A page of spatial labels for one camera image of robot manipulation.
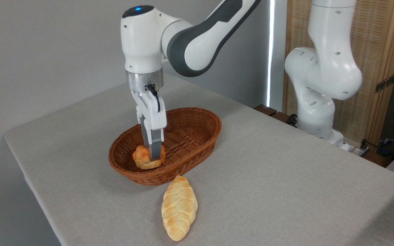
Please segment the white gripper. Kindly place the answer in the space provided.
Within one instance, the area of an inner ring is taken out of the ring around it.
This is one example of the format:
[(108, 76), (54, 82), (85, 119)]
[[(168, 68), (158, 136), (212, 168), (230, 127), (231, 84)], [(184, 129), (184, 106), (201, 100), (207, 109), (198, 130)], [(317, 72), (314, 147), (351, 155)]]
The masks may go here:
[(167, 125), (163, 98), (151, 92), (131, 91), (136, 101), (138, 124), (142, 124), (144, 146), (149, 149), (150, 160), (160, 159), (163, 129)]

